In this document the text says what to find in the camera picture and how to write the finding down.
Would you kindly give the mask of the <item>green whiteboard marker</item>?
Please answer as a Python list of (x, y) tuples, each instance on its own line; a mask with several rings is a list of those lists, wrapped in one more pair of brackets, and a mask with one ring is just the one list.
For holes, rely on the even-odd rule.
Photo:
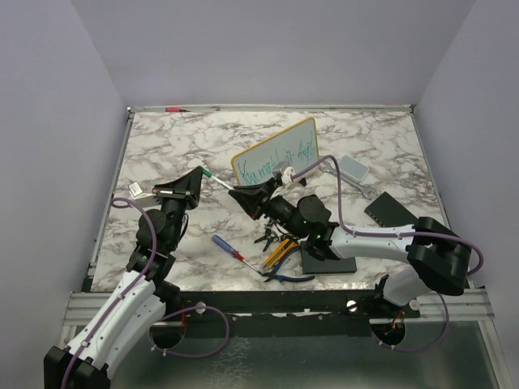
[(219, 185), (223, 186), (227, 190), (232, 190), (233, 189), (233, 187), (231, 185), (229, 185), (228, 183), (222, 181), (220, 178), (216, 177), (215, 175), (213, 175), (208, 170), (203, 169), (203, 174), (204, 174), (205, 177), (212, 179), (213, 181), (217, 182)]

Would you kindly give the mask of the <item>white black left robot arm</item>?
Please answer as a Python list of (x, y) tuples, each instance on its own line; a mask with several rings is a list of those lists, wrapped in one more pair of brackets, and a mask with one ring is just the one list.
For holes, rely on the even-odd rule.
[(136, 246), (121, 280), (84, 329), (44, 358), (46, 388), (108, 388), (116, 369), (159, 318), (173, 318), (178, 287), (166, 281), (174, 252), (187, 230), (187, 212), (199, 204), (204, 175), (198, 166), (152, 188), (152, 205), (115, 197), (113, 207), (139, 211)]

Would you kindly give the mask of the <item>yellow framed whiteboard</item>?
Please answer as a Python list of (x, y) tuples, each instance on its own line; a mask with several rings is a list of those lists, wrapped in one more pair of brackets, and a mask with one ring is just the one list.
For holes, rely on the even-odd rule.
[(315, 119), (306, 118), (236, 154), (231, 166), (238, 185), (249, 186), (267, 181), (281, 162), (299, 173), (319, 158)]

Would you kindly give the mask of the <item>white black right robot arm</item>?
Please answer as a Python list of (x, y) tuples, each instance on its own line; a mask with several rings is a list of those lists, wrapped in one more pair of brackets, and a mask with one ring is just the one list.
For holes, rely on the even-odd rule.
[(307, 251), (318, 260), (364, 257), (405, 264), (377, 285), (372, 306), (378, 315), (390, 317), (429, 292), (460, 296), (465, 291), (474, 248), (437, 220), (420, 217), (397, 227), (349, 227), (332, 222), (332, 213), (316, 195), (292, 204), (275, 193), (277, 187), (277, 180), (271, 178), (258, 185), (235, 186), (229, 195), (253, 220), (265, 216), (305, 240)]

